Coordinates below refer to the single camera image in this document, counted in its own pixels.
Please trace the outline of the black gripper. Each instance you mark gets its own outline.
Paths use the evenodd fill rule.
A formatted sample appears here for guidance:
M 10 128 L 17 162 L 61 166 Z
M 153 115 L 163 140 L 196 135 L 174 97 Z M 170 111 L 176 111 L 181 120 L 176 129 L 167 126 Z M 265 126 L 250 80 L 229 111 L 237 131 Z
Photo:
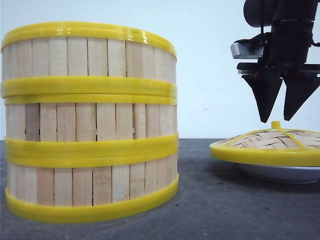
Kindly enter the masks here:
M 271 38 L 264 46 L 266 58 L 257 62 L 241 62 L 237 65 L 239 74 L 251 87 L 256 100 L 260 121 L 266 123 L 271 115 L 283 80 L 286 85 L 283 115 L 291 120 L 303 103 L 320 86 L 319 64 L 306 64 L 311 46 L 318 47 L 313 41 L 312 20 L 276 20 L 269 33 Z M 268 69 L 277 75 L 249 75 Z

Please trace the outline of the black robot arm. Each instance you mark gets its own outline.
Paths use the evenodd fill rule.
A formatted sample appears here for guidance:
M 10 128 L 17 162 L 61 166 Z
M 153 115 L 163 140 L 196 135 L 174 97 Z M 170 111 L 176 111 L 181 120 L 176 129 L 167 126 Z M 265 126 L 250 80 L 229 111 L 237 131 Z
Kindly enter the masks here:
M 240 39 L 231 46 L 234 59 L 241 62 L 238 73 L 251 87 L 261 122 L 273 109 L 282 84 L 286 85 L 283 115 L 289 121 L 320 86 L 319 64 L 307 64 L 313 41 L 313 26 L 318 0 L 247 0 L 246 22 L 260 28 L 260 34 Z

